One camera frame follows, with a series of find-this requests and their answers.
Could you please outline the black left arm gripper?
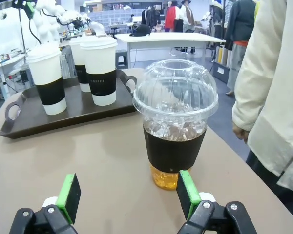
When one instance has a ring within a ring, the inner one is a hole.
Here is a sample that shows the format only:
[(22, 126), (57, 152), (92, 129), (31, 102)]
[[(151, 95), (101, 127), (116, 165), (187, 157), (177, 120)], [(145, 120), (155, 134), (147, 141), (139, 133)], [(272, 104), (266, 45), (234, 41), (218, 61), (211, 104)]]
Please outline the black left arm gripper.
[(12, 0), (12, 7), (16, 9), (24, 9), (28, 18), (32, 18), (35, 13), (35, 0)]

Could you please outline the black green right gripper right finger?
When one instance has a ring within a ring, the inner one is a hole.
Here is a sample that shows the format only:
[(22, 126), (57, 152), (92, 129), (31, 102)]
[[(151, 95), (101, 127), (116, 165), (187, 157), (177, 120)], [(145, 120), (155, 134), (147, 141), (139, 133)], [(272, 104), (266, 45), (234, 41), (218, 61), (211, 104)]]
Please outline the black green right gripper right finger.
[(212, 194), (198, 192), (188, 171), (179, 171), (176, 192), (186, 219), (179, 234), (203, 234), (205, 231), (257, 233), (243, 203), (231, 201), (225, 206), (219, 205)]

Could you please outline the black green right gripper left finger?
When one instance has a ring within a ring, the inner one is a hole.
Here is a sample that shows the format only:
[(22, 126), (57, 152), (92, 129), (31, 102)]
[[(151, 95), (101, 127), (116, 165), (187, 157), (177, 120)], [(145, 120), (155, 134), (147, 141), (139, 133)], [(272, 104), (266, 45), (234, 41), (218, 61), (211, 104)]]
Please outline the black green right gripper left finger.
[(12, 223), (13, 234), (76, 234), (73, 227), (81, 197), (76, 174), (67, 174), (56, 197), (44, 201), (38, 211), (20, 208)]

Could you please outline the person's left hand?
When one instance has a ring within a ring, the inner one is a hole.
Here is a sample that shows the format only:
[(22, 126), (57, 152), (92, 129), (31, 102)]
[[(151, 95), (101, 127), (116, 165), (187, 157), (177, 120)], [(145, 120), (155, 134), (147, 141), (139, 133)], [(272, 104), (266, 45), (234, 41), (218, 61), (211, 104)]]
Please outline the person's left hand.
[(249, 132), (232, 123), (232, 130), (239, 140), (243, 140), (245, 144), (248, 142)]

